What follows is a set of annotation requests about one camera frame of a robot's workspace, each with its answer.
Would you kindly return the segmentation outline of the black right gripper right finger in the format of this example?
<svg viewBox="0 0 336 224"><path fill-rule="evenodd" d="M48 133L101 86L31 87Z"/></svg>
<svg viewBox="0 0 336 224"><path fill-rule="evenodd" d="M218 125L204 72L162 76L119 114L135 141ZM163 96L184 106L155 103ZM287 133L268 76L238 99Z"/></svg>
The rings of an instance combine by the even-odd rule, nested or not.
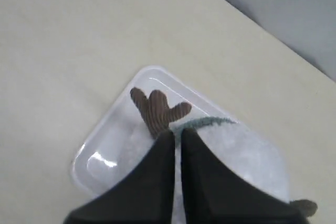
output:
<svg viewBox="0 0 336 224"><path fill-rule="evenodd" d="M181 135L181 182L187 223L308 223L312 201L284 202L240 178L195 130Z"/></svg>

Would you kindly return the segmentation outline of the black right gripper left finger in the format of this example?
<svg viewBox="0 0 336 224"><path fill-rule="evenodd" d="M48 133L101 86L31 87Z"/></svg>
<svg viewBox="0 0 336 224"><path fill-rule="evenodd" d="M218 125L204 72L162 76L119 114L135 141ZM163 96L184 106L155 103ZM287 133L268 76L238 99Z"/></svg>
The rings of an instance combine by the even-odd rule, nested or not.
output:
<svg viewBox="0 0 336 224"><path fill-rule="evenodd" d="M175 137L159 135L139 164L99 197L72 210L65 223L171 223Z"/></svg>

